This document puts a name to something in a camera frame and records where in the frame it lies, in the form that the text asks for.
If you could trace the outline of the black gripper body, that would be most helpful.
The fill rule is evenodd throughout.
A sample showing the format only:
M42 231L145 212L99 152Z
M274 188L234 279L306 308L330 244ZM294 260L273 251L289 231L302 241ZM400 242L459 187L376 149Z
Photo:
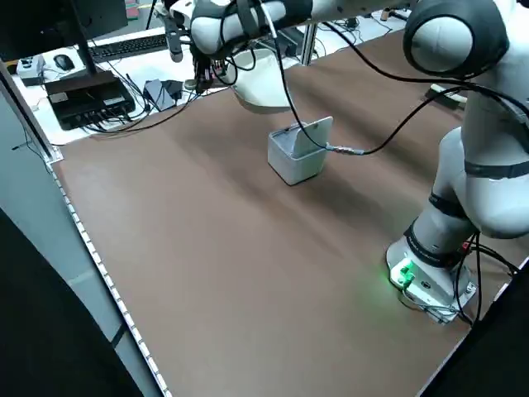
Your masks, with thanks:
M193 65L195 71L205 71L206 69L224 71L226 69L226 63L224 60L215 60L210 56L203 54L196 46L193 47Z

